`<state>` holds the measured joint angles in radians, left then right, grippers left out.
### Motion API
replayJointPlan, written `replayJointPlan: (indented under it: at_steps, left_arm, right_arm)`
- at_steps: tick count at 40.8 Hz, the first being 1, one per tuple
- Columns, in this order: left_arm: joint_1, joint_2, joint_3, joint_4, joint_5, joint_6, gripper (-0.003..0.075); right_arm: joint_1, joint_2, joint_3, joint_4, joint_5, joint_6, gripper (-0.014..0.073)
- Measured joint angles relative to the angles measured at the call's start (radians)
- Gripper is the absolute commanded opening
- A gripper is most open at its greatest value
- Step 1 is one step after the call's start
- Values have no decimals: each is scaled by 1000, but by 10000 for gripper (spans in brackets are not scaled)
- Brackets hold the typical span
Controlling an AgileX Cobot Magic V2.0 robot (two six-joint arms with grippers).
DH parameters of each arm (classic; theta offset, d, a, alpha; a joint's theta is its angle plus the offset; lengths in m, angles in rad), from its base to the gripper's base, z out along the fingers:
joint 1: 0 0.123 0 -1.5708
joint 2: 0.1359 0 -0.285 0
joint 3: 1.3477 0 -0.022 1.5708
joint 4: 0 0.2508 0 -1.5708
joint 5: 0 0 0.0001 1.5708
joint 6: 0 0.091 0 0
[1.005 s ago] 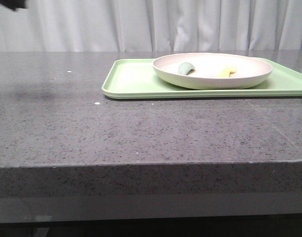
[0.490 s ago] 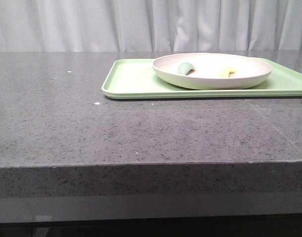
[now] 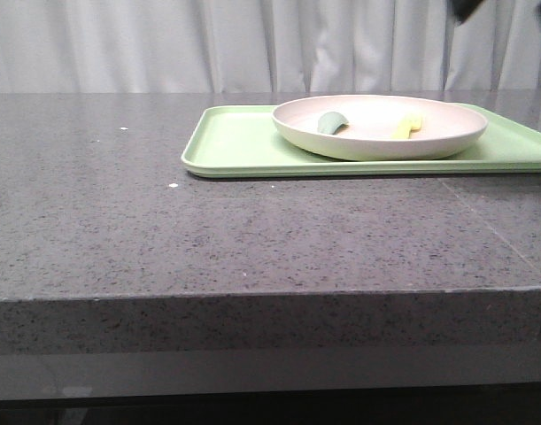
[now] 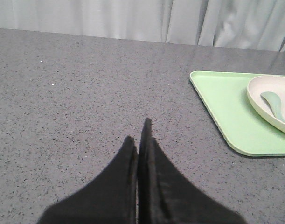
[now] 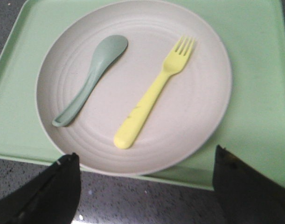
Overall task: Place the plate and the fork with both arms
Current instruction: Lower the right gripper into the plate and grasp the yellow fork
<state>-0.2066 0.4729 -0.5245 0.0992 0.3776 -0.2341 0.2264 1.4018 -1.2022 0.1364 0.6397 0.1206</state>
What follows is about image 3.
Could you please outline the dark robot arm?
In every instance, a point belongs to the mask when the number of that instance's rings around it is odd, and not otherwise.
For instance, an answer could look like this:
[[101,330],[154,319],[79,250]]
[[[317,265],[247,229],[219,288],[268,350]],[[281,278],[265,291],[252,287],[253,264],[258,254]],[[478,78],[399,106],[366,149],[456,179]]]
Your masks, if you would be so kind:
[[[459,24],[465,23],[482,3],[483,0],[450,0],[448,2],[452,16]],[[541,1],[536,7],[536,14],[541,26]]]

